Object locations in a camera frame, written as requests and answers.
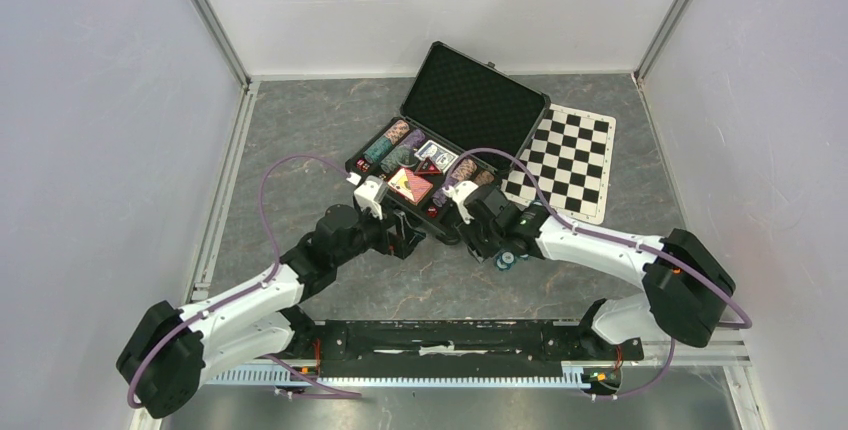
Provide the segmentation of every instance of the checkered mat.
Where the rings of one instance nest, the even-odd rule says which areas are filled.
[[[551,205],[592,224],[604,221],[615,119],[551,105],[520,160],[539,181]],[[536,199],[524,172],[513,170],[503,182],[507,198],[521,205]]]

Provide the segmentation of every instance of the black foam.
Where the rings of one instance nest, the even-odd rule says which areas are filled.
[[[436,42],[401,108],[462,150],[489,147],[517,156],[550,106],[550,99]],[[498,170],[506,159],[480,155]]]

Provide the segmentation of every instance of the deck of cards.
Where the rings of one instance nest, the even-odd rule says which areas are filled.
[[[427,192],[433,188],[433,184],[412,173],[412,170],[401,167],[397,173],[388,181],[389,188],[398,195],[418,205]]]
[[[444,173],[456,160],[456,154],[433,140],[427,140],[427,142],[424,145],[421,145],[421,148],[415,152],[415,158],[419,160],[429,158],[436,164],[437,167],[439,167],[439,170]]]

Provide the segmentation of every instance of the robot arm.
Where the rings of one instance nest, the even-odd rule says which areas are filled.
[[[540,205],[520,210],[494,185],[462,182],[449,194],[463,219],[460,234],[480,261],[501,251],[563,260],[621,278],[642,290],[622,300],[598,301],[584,316],[594,334],[610,344],[634,337],[670,336],[705,347],[725,309],[726,304],[695,278],[642,248],[662,249],[675,256],[728,295],[736,288],[701,242],[684,230],[659,237],[579,222],[566,228]],[[620,243],[628,240],[634,245]]]
[[[335,281],[344,263],[369,249],[401,259],[412,253],[424,234],[381,205],[385,192],[384,182],[368,179],[354,193],[356,208],[330,207],[278,266],[214,298],[150,307],[117,361],[127,383],[165,335],[190,322],[142,369],[135,393],[150,415],[173,413],[209,379],[244,362],[308,348],[311,320],[297,304]]]
[[[330,207],[279,265],[253,279],[178,309],[164,301],[150,307],[117,361],[118,371],[131,385],[140,372],[135,394],[150,415],[161,418],[173,413],[209,379],[241,363],[268,354],[303,355],[314,341],[314,327],[298,303],[330,285],[341,265],[369,249],[406,258],[424,234],[412,228],[402,212],[382,205],[386,189],[385,182],[369,177],[354,192],[354,207]],[[703,347],[718,324],[725,304],[715,294],[640,248],[662,248],[725,293],[735,289],[703,245],[682,230],[662,238],[582,223],[579,230],[566,228],[544,207],[519,209],[494,185],[462,182],[449,195],[462,217],[460,236],[479,261],[503,251],[565,260],[642,290],[590,307],[573,340],[587,360],[602,359],[610,345],[634,337],[659,339],[667,334]],[[630,239],[638,245],[610,239]],[[163,346],[163,337],[171,333],[174,337]],[[161,350],[151,356],[157,346]],[[149,362],[142,368],[145,360]]]

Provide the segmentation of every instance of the playing card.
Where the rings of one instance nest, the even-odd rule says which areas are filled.
[[[389,188],[414,204],[418,204],[433,188],[432,183],[413,174],[408,168],[399,169],[388,184]]]
[[[441,175],[442,171],[439,170],[438,165],[433,163],[429,158],[425,158],[415,167],[415,171],[412,172],[419,177],[422,175]]]
[[[444,173],[450,168],[453,161],[456,160],[456,154],[433,140],[428,140],[427,143],[415,152],[415,158],[419,160],[429,158]]]

